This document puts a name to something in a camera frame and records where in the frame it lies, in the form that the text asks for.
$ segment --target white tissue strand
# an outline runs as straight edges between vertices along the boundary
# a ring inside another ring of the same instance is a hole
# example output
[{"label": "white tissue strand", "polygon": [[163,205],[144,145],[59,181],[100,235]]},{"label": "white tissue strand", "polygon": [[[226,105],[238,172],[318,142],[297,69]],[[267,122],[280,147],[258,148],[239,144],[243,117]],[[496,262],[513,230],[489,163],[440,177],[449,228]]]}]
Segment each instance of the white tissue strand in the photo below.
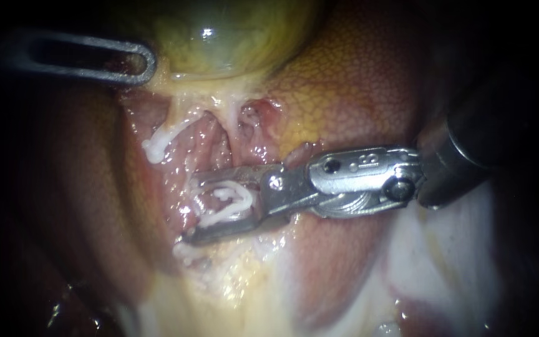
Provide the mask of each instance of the white tissue strand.
[{"label": "white tissue strand", "polygon": [[143,140],[141,146],[145,150],[147,160],[151,164],[159,164],[162,162],[165,156],[165,148],[170,144],[170,142],[189,125],[201,119],[201,117],[203,117],[203,113],[203,109],[199,107],[190,109],[187,113],[188,118],[183,119],[178,124],[169,127],[164,123],[153,133],[151,139]]},{"label": "white tissue strand", "polygon": [[237,182],[225,180],[216,183],[214,187],[220,187],[214,189],[214,197],[219,198],[221,201],[232,199],[232,203],[221,209],[219,212],[201,214],[198,223],[198,226],[200,227],[211,226],[222,220],[226,220],[231,215],[248,210],[253,204],[251,192]]}]

